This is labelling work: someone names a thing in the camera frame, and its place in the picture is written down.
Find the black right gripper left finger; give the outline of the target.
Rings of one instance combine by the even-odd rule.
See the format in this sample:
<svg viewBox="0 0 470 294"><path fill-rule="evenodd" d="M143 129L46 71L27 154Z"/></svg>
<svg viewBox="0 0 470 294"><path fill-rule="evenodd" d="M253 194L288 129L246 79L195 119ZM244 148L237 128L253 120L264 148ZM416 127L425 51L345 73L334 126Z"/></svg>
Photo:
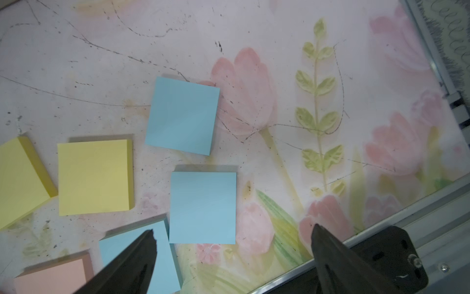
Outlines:
<svg viewBox="0 0 470 294"><path fill-rule="evenodd" d="M78 294L145 294L157 259L152 230L144 231L103 270L78 289Z"/></svg>

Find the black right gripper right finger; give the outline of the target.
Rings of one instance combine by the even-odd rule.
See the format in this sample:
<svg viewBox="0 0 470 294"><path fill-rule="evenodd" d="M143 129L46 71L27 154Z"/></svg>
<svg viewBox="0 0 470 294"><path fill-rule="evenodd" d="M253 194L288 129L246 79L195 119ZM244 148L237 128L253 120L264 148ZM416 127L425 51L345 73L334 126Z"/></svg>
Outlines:
<svg viewBox="0 0 470 294"><path fill-rule="evenodd" d="M324 294L399 294L401 291L325 227L315 224L311 247Z"/></svg>

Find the blue sticky pad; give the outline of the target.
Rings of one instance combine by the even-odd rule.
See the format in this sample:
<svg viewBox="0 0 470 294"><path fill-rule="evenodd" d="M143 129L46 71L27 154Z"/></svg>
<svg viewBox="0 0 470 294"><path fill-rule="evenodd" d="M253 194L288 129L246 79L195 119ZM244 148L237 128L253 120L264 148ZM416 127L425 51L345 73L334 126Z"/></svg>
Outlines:
<svg viewBox="0 0 470 294"><path fill-rule="evenodd" d="M100 256L107 266L144 231L152 230L157 243L157 257L149 294L173 294L181 290L182 274L177 262L176 251L169 242L168 220L164 215L141 220L110 230L99 241Z"/></svg>
<svg viewBox="0 0 470 294"><path fill-rule="evenodd" d="M235 172L174 171L170 184L171 243L236 243Z"/></svg>
<svg viewBox="0 0 470 294"><path fill-rule="evenodd" d="M219 97L214 86L157 78L145 144L210 155Z"/></svg>

